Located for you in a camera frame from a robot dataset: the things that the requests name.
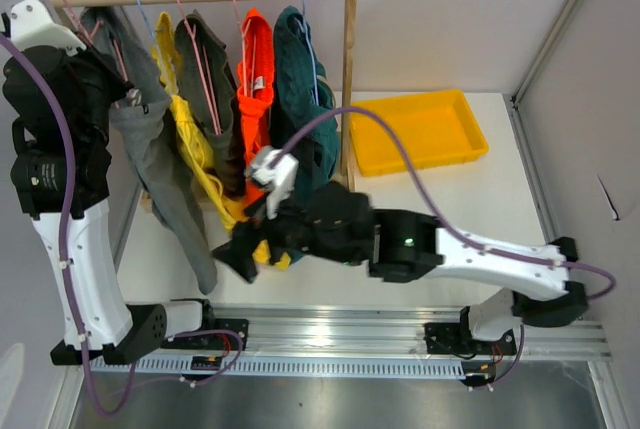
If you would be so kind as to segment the light blue wire hanger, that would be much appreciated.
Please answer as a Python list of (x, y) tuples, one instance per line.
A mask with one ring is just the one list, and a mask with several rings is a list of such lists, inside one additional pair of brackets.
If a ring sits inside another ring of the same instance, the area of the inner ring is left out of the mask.
[(143, 18), (143, 21), (145, 23), (146, 29), (154, 43), (154, 45), (157, 44), (157, 36), (156, 36), (156, 32), (155, 32), (155, 28), (154, 26), (151, 24), (150, 18), (147, 15), (147, 12), (144, 8), (144, 5), (142, 4), (141, 0), (135, 0), (136, 1), (136, 5), (139, 9), (139, 12), (141, 13), (141, 16)]

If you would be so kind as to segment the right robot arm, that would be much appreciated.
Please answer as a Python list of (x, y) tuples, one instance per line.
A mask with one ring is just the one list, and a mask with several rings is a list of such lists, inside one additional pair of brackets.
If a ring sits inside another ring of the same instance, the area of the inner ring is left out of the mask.
[(273, 260), (300, 252), (348, 266), (366, 264), (369, 277), (385, 283), (431, 277), (498, 287), (486, 301), (460, 312), (456, 338), (468, 352), (481, 351), (517, 324), (567, 326), (589, 307), (584, 284), (571, 280), (566, 266), (576, 256), (572, 239), (525, 247), (457, 236), (438, 217), (375, 208), (368, 195), (336, 182), (315, 191), (306, 206), (267, 193), (247, 213), (230, 241), (211, 254), (248, 283), (258, 274), (253, 253), (266, 242)]

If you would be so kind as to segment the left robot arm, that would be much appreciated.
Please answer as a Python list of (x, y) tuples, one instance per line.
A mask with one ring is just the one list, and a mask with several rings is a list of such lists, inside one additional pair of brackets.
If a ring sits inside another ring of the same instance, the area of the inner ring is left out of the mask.
[(109, 109), (130, 89), (93, 49), (69, 54), (48, 45), (17, 50), (2, 92), (16, 110), (11, 181), (54, 272), (65, 332), (56, 366), (101, 357), (131, 364), (182, 334), (197, 349), (216, 339), (203, 299), (128, 304), (108, 235)]

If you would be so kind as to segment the yellow shorts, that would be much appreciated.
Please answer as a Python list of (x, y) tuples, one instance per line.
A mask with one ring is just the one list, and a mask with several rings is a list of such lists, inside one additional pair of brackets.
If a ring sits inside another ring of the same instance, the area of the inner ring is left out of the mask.
[(175, 47), (178, 23), (174, 23), (168, 13), (160, 13), (155, 24), (157, 44), (152, 56), (160, 68), (161, 81), (168, 86), (171, 94), (170, 111), (177, 127), (179, 152), (217, 210), (223, 227), (231, 231), (238, 222), (246, 220), (244, 209), (257, 201), (262, 191), (245, 177), (245, 194), (233, 197), (223, 188), (213, 170), (213, 150), (192, 117), (188, 102), (179, 94), (178, 70), (182, 60)]

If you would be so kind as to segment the grey shorts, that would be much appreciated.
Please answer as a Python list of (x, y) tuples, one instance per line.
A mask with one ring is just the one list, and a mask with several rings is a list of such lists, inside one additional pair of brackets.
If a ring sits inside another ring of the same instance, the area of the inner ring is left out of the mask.
[(179, 154), (171, 99), (161, 84), (160, 70), (113, 8), (87, 8), (80, 20), (93, 33), (93, 46), (111, 57), (117, 72), (133, 84), (134, 93), (112, 105), (110, 122), (120, 132), (127, 156), (151, 196), (154, 215), (177, 237), (199, 291), (208, 295), (218, 283), (218, 271), (191, 187), (192, 170)]

